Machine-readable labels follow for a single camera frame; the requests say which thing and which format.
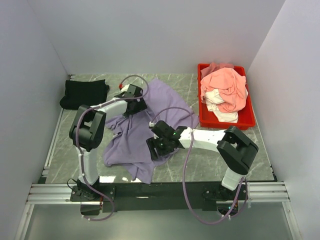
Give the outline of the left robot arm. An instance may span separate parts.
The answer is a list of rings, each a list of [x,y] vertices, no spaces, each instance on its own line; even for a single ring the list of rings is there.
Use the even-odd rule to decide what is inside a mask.
[[[77,151],[79,175],[75,194],[94,201],[100,196],[100,176],[97,171],[97,151],[101,144],[105,123],[117,116],[128,117],[147,108],[144,91],[134,84],[120,85],[120,94],[98,105],[81,105],[69,130],[69,137]]]

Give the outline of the lavender t shirt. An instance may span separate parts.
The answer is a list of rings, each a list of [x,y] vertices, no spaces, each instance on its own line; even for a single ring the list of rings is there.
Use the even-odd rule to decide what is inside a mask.
[[[127,169],[133,179],[150,184],[154,168],[164,164],[171,156],[159,157],[153,161],[146,140],[153,137],[149,122],[154,118],[165,121],[176,129],[179,126],[195,128],[199,117],[189,113],[192,109],[169,85],[159,79],[152,80],[144,96],[147,108],[129,117],[119,115],[105,126],[114,133],[114,138],[103,153],[104,165],[120,165]]]

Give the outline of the folded black t shirt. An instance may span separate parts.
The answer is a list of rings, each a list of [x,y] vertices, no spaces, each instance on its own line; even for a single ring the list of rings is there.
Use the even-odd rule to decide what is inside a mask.
[[[77,110],[81,105],[95,106],[106,101],[110,86],[105,79],[97,81],[65,81],[64,96],[59,104],[66,110]]]

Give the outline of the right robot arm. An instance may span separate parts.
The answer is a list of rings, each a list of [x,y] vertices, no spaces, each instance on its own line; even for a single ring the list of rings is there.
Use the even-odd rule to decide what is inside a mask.
[[[177,149],[196,148],[220,153],[227,165],[219,193],[230,200],[237,194],[241,179],[249,173],[259,147],[236,126],[226,130],[200,130],[186,126],[176,129],[163,120],[149,123],[153,137],[146,140],[151,160],[172,154]]]

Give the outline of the red plastic bin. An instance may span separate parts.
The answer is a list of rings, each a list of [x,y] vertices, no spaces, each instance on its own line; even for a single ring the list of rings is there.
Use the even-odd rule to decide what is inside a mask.
[[[200,126],[247,130],[256,125],[245,70],[229,63],[200,63],[198,105]]]

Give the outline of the white t shirt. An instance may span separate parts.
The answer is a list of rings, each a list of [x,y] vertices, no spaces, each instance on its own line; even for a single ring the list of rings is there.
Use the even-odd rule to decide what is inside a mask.
[[[209,112],[213,112],[221,123],[237,123],[238,112],[246,106],[248,90],[245,88],[244,96],[239,94],[227,95],[226,100],[220,96],[216,88],[204,94],[204,101]]]

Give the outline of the aluminium frame rail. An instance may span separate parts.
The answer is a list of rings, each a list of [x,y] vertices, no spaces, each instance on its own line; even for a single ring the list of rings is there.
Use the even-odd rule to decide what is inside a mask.
[[[66,184],[32,184],[14,238],[16,240],[25,238],[35,205],[71,204],[70,195],[71,190]],[[282,203],[292,238],[302,239],[284,182],[249,182],[248,196],[249,204]]]

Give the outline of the pink t shirt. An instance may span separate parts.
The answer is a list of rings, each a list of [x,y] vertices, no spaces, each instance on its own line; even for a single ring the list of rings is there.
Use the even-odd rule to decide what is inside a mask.
[[[232,64],[211,63],[200,71],[200,99],[205,103],[206,92],[219,90],[220,96],[226,101],[227,96],[239,94],[244,97],[247,80],[240,75]]]

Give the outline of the black base crossbar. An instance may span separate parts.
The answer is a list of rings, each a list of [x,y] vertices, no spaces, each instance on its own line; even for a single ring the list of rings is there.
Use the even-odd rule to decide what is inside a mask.
[[[186,182],[185,186],[189,203],[194,210],[226,209],[235,197],[241,201],[246,197],[245,186],[241,186],[240,192],[231,191],[218,181]],[[101,197],[82,183],[72,187],[70,201],[87,203],[81,208],[85,215],[98,215],[99,211],[109,213],[112,210],[117,212],[188,209],[180,182],[99,183],[96,187],[106,197]]]

